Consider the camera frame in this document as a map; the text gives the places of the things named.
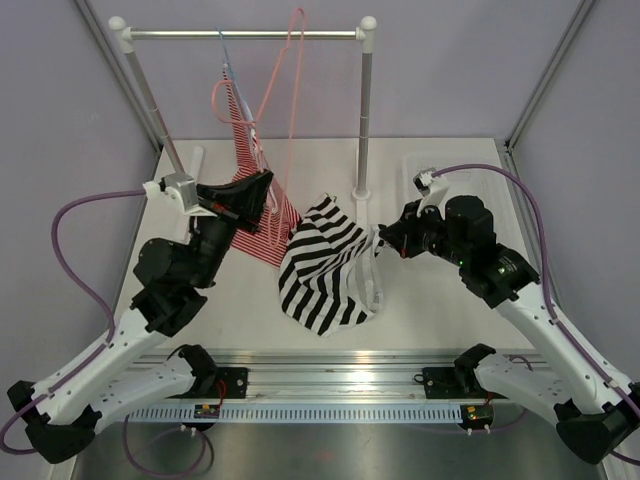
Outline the pink wire hanger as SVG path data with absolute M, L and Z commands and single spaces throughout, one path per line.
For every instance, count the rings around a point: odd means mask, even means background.
M 289 118 L 289 128 L 288 128 L 288 138 L 287 138 L 287 150 L 286 150 L 286 162 L 285 162 L 285 170 L 284 170 L 284 180 L 281 184 L 281 196 L 278 198 L 278 212 L 279 219 L 276 224 L 276 229 L 273 230 L 271 227 L 271 222 L 268 222 L 268 238 L 271 246 L 275 246 L 275 243 L 272 241 L 273 233 L 276 234 L 276 239 L 286 239 L 287 236 L 284 234 L 282 226 L 284 224 L 285 219 L 289 219 L 289 216 L 286 214 L 285 208 L 285 200 L 287 199 L 287 190 L 290 181 L 290 172 L 292 168 L 292 160 L 293 160 L 293 140 L 294 140 L 294 131 L 296 126 L 296 116 L 297 116 L 297 105 L 298 105 L 298 96 L 300 89 L 300 77 L 302 73 L 302 65 L 303 65 L 303 57 L 304 57 L 304 39 L 305 39 L 305 31 L 307 27 L 307 18 L 306 13 L 302 7 L 298 7 L 295 9 L 294 13 L 291 16 L 289 21 L 288 30 L 285 36 L 285 46 L 280 50 L 274 68 L 272 70 L 271 79 L 264 93 L 262 103 L 258 110 L 258 113 L 254 116 L 255 127 L 258 130 L 257 125 L 261 117 L 263 116 L 264 110 L 270 100 L 271 92 L 273 90 L 274 84 L 276 82 L 277 76 L 281 69 L 282 62 L 284 57 L 286 56 L 288 50 L 293 43 L 293 31 L 296 26 L 297 21 L 300 21 L 300 30 L 299 30 L 299 38 L 297 40 L 297 59 L 296 59 L 296 70 L 295 70 L 295 80 L 293 84 L 293 90 L 291 94 L 291 109 L 290 109 L 290 118 Z M 230 125 L 238 125 L 238 126 L 249 126 L 250 122 L 244 120 L 233 120 L 223 118 L 219 112 L 217 106 L 217 93 L 220 87 L 222 86 L 231 86 L 231 79 L 221 80 L 216 83 L 212 89 L 211 93 L 211 106 L 213 112 L 215 113 L 218 120 L 222 123 L 230 124 Z

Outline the black white striped tank top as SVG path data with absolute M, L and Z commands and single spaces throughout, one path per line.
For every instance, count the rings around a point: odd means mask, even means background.
M 319 337 L 364 324 L 383 305 L 377 226 L 361 227 L 328 194 L 290 235 L 278 279 L 283 313 Z

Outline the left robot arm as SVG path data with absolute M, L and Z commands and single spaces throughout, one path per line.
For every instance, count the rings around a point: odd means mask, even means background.
M 161 366 L 116 378 L 141 355 L 179 333 L 207 302 L 237 231 L 259 228 L 273 174 L 254 173 L 226 185 L 182 174 L 149 182 L 142 194 L 173 196 L 189 217 L 185 243 L 147 241 L 134 275 L 142 289 L 120 318 L 67 365 L 39 382 L 18 381 L 7 395 L 25 423 L 30 452 L 58 464 L 83 451 L 122 417 L 170 397 L 203 398 L 222 389 L 218 367 L 200 345 L 184 345 Z

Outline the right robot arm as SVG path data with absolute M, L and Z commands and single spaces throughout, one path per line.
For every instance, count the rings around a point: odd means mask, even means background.
M 460 393 L 485 390 L 520 404 L 592 465 L 638 429 L 638 383 L 545 298 L 539 274 L 517 251 L 498 243 L 493 215 L 479 198 L 456 196 L 443 209 L 411 202 L 380 236 L 403 258 L 428 252 L 456 266 L 465 287 L 515 326 L 554 373 L 512 367 L 495 349 L 478 344 L 454 363 Z

